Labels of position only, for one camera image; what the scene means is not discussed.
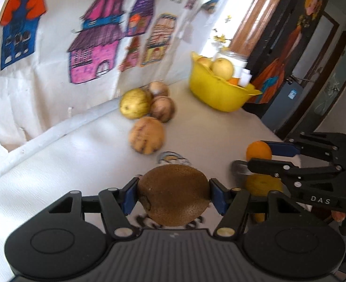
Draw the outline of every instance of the pink house drawing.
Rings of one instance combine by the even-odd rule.
[[[81,18],[83,29],[68,49],[72,83],[99,78],[114,68],[123,38],[119,26],[123,1],[96,0]]]

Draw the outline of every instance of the yellow bowl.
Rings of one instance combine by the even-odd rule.
[[[191,92],[201,101],[220,111],[232,112],[241,108],[252,96],[262,94],[252,84],[242,88],[228,83],[198,62],[199,56],[192,52]]]

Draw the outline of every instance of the metal bolt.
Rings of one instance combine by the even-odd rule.
[[[232,228],[219,228],[216,231],[217,235],[223,237],[223,238],[229,238],[231,236],[233,236],[234,234],[236,234],[235,230]]]
[[[132,229],[130,228],[118,228],[114,230],[114,235],[120,237],[120,238],[127,238],[131,236],[133,233]]]

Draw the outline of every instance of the finger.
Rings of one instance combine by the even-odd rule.
[[[342,222],[345,219],[346,214],[338,211],[331,211],[332,218],[338,223]]]

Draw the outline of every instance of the white table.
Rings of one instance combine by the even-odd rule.
[[[245,160],[247,146],[256,140],[279,139],[254,115],[242,109],[221,113],[198,101],[187,82],[171,85],[177,105],[176,117],[165,125],[166,143],[157,154],[144,156],[128,144],[134,121],[115,110],[59,139],[0,178],[0,282],[12,278],[4,257],[7,236],[33,215],[71,190],[97,195],[109,187],[123,187],[137,174],[157,166],[162,151],[187,158],[207,178],[226,187],[235,183],[230,175],[233,160]],[[286,159],[299,166],[299,157]],[[135,212],[141,211],[140,205]],[[206,210],[204,227],[213,229],[221,217],[213,206]],[[100,226],[99,215],[88,221]]]

